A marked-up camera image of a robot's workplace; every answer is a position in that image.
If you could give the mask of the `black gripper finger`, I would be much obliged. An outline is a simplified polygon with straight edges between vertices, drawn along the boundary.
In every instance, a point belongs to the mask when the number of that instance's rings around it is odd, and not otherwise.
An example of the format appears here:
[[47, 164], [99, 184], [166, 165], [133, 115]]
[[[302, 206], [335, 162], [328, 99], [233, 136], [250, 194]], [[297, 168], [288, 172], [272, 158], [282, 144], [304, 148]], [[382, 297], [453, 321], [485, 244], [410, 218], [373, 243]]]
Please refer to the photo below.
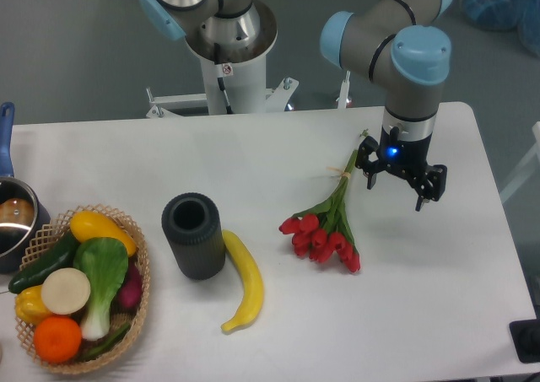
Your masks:
[[443, 164], [427, 164], [412, 174], [408, 183], [418, 195], [416, 212], [419, 212], [425, 203], [440, 200], [446, 190], [446, 179], [447, 167]]
[[378, 142], [372, 136], [367, 136], [359, 145], [354, 164], [366, 177], [368, 190], [371, 190], [376, 183], [378, 159], [371, 160], [370, 157], [376, 155], [378, 147]]

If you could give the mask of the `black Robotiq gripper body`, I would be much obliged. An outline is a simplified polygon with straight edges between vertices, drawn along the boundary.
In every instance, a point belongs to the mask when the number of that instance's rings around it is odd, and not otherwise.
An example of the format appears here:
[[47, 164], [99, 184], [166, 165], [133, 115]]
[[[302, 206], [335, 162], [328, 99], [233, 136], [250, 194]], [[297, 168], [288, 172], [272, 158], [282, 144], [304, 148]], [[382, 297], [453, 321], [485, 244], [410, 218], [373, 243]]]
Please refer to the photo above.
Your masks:
[[370, 159], [378, 159], [377, 174], [385, 171], [404, 180], [410, 180], [413, 173], [429, 164], [427, 154], [432, 134], [412, 141], [401, 139], [401, 135], [397, 128], [392, 128], [389, 132], [383, 129], [376, 155], [372, 155]]

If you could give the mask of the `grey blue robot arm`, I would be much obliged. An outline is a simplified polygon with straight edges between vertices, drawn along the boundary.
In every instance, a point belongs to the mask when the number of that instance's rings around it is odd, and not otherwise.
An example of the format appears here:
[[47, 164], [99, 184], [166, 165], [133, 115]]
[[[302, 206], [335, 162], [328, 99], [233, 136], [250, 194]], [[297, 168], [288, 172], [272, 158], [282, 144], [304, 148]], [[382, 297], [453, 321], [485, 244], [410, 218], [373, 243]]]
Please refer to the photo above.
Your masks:
[[[360, 145], [355, 161], [368, 186], [380, 172], [405, 180], [418, 202], [438, 201], [447, 169], [427, 153], [450, 69], [451, 41], [433, 22], [452, 0], [378, 0], [367, 13], [335, 13], [323, 26], [321, 54], [386, 91], [379, 140]], [[139, 0], [170, 40], [185, 40], [201, 64], [213, 115], [267, 111], [266, 56], [276, 19], [259, 0]]]

